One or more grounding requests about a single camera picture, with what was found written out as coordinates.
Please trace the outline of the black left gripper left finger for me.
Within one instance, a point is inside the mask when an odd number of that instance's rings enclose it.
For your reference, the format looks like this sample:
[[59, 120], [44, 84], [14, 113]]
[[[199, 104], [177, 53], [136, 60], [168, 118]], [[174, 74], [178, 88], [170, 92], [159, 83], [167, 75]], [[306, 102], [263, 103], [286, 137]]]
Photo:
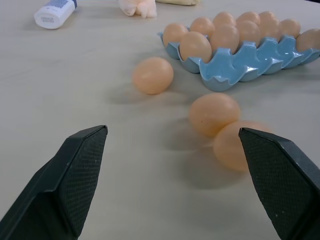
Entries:
[[69, 136], [0, 220], [0, 240], [78, 240], [98, 184], [106, 125]]

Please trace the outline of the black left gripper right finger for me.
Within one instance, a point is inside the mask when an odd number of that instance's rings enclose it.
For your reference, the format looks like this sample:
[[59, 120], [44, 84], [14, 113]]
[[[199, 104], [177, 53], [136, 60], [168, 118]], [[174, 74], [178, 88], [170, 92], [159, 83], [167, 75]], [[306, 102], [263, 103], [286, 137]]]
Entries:
[[281, 240], [320, 240], [320, 168], [291, 140], [238, 132], [255, 191]]

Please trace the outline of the blue egg tray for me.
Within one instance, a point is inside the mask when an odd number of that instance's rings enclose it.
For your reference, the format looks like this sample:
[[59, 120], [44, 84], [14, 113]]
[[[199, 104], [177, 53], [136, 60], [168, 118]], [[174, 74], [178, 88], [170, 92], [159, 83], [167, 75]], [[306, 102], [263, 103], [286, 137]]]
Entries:
[[190, 73], [200, 74], [205, 87], [213, 92], [224, 92], [238, 82], [249, 82], [261, 75], [271, 75], [282, 69], [306, 65], [320, 58], [320, 49], [309, 48], [299, 52], [296, 39], [285, 35], [281, 41], [265, 37], [260, 46], [244, 41], [239, 50], [232, 54], [230, 49], [218, 48], [209, 63], [199, 57], [182, 60], [178, 42], [165, 46], [167, 54], [180, 60]]

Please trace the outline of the brown egg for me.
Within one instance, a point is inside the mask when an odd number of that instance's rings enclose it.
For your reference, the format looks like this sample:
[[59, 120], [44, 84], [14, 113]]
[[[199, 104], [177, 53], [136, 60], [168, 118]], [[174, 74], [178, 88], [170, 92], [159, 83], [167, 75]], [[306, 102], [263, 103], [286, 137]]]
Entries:
[[222, 24], [215, 29], [209, 42], [214, 53], [218, 48], [224, 48], [234, 54], [240, 44], [240, 33], [234, 25]]
[[215, 31], [215, 25], [208, 17], [198, 17], [191, 23], [189, 31], [210, 37]]
[[260, 38], [275, 38], [278, 42], [282, 37], [281, 22], [271, 11], [264, 11], [258, 14], [260, 17]]
[[296, 39], [296, 50], [304, 52], [308, 49], [320, 50], [320, 29], [309, 29], [300, 34]]
[[287, 18], [285, 20], [282, 20], [280, 24], [281, 33], [283, 36], [292, 36], [296, 39], [300, 35], [301, 24], [297, 20]]
[[236, 25], [236, 20], [235, 18], [226, 11], [222, 11], [219, 12], [214, 19], [212, 20], [213, 24], [215, 27], [224, 25], [224, 24], [228, 24], [228, 25], [232, 25], [235, 26]]
[[238, 172], [247, 172], [248, 164], [239, 138], [240, 128], [250, 128], [263, 132], [272, 131], [259, 122], [238, 120], [222, 128], [213, 140], [213, 153], [225, 167]]
[[189, 30], [180, 23], [170, 23], [168, 24], [163, 31], [163, 44], [165, 47], [169, 43], [179, 43], [182, 37], [187, 34]]
[[256, 25], [260, 25], [261, 23], [261, 18], [260, 15], [256, 12], [253, 11], [247, 11], [244, 12], [243, 14], [241, 14], [237, 19], [236, 19], [236, 23], [240, 23], [243, 21], [251, 21], [253, 23], [255, 23]]
[[239, 45], [240, 48], [244, 41], [253, 42], [258, 47], [261, 41], [261, 31], [259, 26], [250, 21], [244, 20], [236, 23], [236, 28], [239, 32]]
[[195, 100], [188, 118], [196, 131], [207, 137], [215, 137], [222, 128], [238, 121], [240, 116], [238, 102], [227, 94], [216, 92]]
[[147, 95], [164, 92], [173, 82], [174, 69], [164, 58], [149, 57], [141, 61], [132, 73], [134, 86]]
[[199, 32], [186, 33], [179, 43], [181, 59], [186, 61], [190, 57], [201, 58], [204, 63], [212, 59], [212, 47], [208, 39]]

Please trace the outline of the white plastic bottle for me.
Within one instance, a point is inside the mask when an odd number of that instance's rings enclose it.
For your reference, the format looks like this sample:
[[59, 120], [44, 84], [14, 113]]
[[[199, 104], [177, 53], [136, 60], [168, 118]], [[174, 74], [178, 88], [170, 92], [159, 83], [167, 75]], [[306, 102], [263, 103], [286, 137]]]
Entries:
[[50, 0], [34, 14], [35, 23], [44, 29], [56, 30], [77, 8], [77, 0]]

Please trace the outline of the pale pink plush toy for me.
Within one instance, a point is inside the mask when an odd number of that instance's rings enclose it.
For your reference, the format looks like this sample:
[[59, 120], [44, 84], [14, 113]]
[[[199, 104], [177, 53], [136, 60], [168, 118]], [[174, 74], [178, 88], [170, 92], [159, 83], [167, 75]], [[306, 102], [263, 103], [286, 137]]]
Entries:
[[155, 0], [118, 0], [122, 12], [131, 17], [139, 15], [143, 19], [156, 18], [157, 6]]

